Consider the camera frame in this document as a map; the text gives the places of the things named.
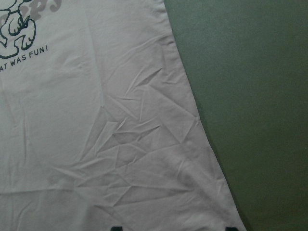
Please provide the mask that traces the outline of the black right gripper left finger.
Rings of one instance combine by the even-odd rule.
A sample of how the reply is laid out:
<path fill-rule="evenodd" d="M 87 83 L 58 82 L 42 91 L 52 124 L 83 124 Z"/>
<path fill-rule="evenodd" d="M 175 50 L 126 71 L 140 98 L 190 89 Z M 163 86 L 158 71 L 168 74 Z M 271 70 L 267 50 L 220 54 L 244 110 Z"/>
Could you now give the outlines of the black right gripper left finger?
<path fill-rule="evenodd" d="M 123 227 L 122 226 L 113 226 L 111 228 L 111 231 L 123 231 Z"/>

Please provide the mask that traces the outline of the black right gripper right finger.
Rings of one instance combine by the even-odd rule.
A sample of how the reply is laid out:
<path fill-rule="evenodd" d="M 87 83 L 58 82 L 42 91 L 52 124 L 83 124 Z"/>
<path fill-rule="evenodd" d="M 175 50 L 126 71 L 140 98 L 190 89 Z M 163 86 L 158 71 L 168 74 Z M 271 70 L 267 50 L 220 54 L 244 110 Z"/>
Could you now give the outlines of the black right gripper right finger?
<path fill-rule="evenodd" d="M 238 231 L 236 227 L 226 227 L 225 231 Z"/>

